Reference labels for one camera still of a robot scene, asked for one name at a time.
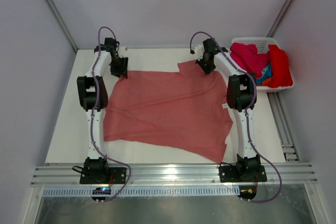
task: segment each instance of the white table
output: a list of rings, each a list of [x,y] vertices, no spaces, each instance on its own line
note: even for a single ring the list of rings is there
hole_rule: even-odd
[[[178,72],[177,63],[196,59],[189,49],[129,49],[128,70]],[[93,62],[93,50],[79,50],[71,72],[46,163],[83,163],[87,157],[89,131],[84,109],[79,104],[76,79],[83,76]],[[118,78],[109,69],[104,75],[108,94]],[[285,158],[266,93],[258,92],[254,108],[256,146],[271,162],[282,163]],[[233,126],[226,138],[224,162],[236,162],[238,135],[235,118],[229,109]],[[198,154],[177,148],[117,140],[105,142],[108,156],[125,163],[213,163]]]

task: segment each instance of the pile of clothes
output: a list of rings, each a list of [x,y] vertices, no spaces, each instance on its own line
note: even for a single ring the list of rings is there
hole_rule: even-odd
[[[245,71],[256,74],[258,86],[271,88],[293,85],[289,61],[285,51],[277,45],[269,45],[266,54],[258,54],[256,45],[233,43],[230,47],[232,59]]]

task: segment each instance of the red cloth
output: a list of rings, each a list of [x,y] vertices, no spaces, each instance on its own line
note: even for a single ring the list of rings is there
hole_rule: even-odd
[[[293,80],[289,71],[289,61],[285,51],[278,48],[277,45],[269,45],[268,48],[273,76],[271,80],[265,84],[271,88],[292,86]]]
[[[244,45],[233,43],[230,47],[232,59],[247,72],[256,74],[259,79],[263,75],[263,69],[269,64],[269,54],[258,54],[256,45]]]
[[[226,84],[206,76],[195,61],[179,72],[128,71],[113,88],[104,118],[104,140],[124,139],[180,148],[216,163],[223,160],[232,126]]]

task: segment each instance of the gray wall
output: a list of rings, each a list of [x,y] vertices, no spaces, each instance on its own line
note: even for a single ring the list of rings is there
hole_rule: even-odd
[[[336,209],[336,0],[296,0],[275,35],[296,86],[281,92],[299,150]]]
[[[75,53],[44,0],[0,0],[0,216],[18,223]]]
[[[223,45],[234,37],[265,36],[284,0],[54,0],[78,48],[97,45],[109,26],[129,47],[186,46],[203,30]],[[202,42],[197,36],[194,42]]]

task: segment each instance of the cable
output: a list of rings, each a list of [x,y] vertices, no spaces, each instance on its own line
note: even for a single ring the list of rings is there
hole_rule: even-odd
[[[197,34],[205,34],[205,35],[207,35],[208,37],[210,37],[210,38],[216,43],[217,47],[219,48],[219,50],[221,51],[221,53],[223,54],[223,56],[225,57],[225,59],[231,64],[231,66],[232,66],[235,70],[237,70],[238,72],[241,72],[241,73],[243,73],[243,74],[246,74],[246,75],[249,77],[249,79],[252,81],[253,89],[254,89],[253,98],[252,98],[251,103],[250,103],[250,104],[247,106],[247,108],[245,109],[245,117],[246,117],[246,124],[247,124],[247,136],[248,136],[248,141],[249,141],[250,145],[252,146],[253,150],[255,151],[255,153],[257,153],[263,160],[265,160],[268,164],[270,164],[270,165],[274,168],[274,170],[276,171],[276,173],[277,173],[277,175],[278,175],[278,177],[279,177],[279,183],[280,183],[280,185],[279,185],[279,190],[278,190],[278,192],[277,192],[273,197],[271,197],[270,199],[266,199],[266,200],[250,200],[250,201],[248,201],[247,199],[243,199],[243,200],[245,200],[245,201],[247,201],[247,202],[253,202],[253,203],[266,203],[266,202],[270,202],[270,201],[274,200],[276,197],[278,197],[279,194],[281,193],[281,190],[282,190],[282,178],[281,178],[281,175],[280,175],[280,173],[279,173],[279,170],[275,167],[275,165],[274,165],[271,161],[269,161],[268,159],[266,159],[264,156],[262,156],[262,155],[258,152],[258,150],[255,148],[255,146],[254,146],[254,144],[253,144],[253,142],[252,142],[252,139],[251,139],[251,135],[250,135],[250,125],[249,125],[249,121],[248,121],[248,112],[247,112],[247,109],[249,109],[249,108],[254,104],[254,102],[255,102],[255,100],[256,100],[256,96],[257,96],[257,85],[256,85],[256,83],[255,83],[253,77],[252,77],[248,72],[245,72],[245,71],[240,70],[240,69],[239,69],[239,68],[238,68],[238,67],[237,67],[237,66],[236,66],[236,65],[235,65],[235,64],[234,64],[234,63],[233,63],[233,62],[232,62],[226,55],[225,55],[225,53],[223,52],[222,48],[220,47],[220,45],[218,44],[218,42],[215,40],[215,38],[212,37],[210,34],[204,32],[204,31],[198,31],[198,32],[196,32],[196,33],[191,37],[191,40],[190,40],[190,53],[191,53],[191,54],[194,54],[194,53],[195,53],[195,51],[193,51],[192,48],[191,48],[191,44],[192,44],[192,42],[193,42],[193,38],[194,38]]]
[[[92,77],[93,77],[93,79],[95,80],[95,83],[96,83],[97,96],[96,96],[96,102],[95,102],[95,104],[94,104],[94,106],[93,106],[93,108],[92,108],[92,112],[91,112],[90,136],[91,136],[91,141],[92,141],[93,146],[95,147],[96,151],[97,151],[102,157],[104,157],[104,158],[106,158],[107,160],[110,160],[110,161],[112,161],[112,162],[115,162],[115,163],[117,163],[117,164],[124,165],[124,166],[126,166],[126,167],[130,170],[129,175],[128,175],[126,181],[125,181],[125,184],[123,184],[122,187],[120,188],[120,190],[117,191],[113,196],[111,196],[110,198],[108,198],[108,199],[106,199],[106,200],[104,201],[104,202],[107,202],[107,201],[111,201],[111,200],[113,200],[114,198],[116,198],[116,196],[117,196],[119,193],[121,193],[121,191],[125,188],[125,186],[127,185],[128,181],[130,180],[131,173],[132,173],[132,168],[131,168],[130,165],[128,165],[128,164],[126,164],[126,163],[117,161],[117,160],[115,160],[115,159],[113,159],[113,158],[110,158],[110,157],[104,155],[104,153],[102,153],[102,152],[99,150],[99,148],[97,147],[96,142],[94,141],[94,137],[93,137],[93,121],[94,121],[94,118],[95,118],[95,117],[94,117],[94,110],[97,108],[97,106],[98,106],[98,101],[99,101],[99,82],[98,82],[98,80],[97,80],[97,78],[96,78],[96,76],[95,76],[95,67],[96,67],[96,65],[97,65],[97,63],[98,63],[98,60],[100,59],[100,54],[101,54],[100,32],[101,32],[101,30],[104,29],[104,28],[107,29],[107,30],[110,30],[110,31],[112,32],[113,36],[114,36],[114,39],[116,40],[116,36],[115,36],[114,32],[113,32],[109,27],[102,26],[102,27],[99,28],[99,31],[98,31],[98,57],[97,57],[96,61],[94,62],[93,66],[92,66],[92,69],[91,69]]]

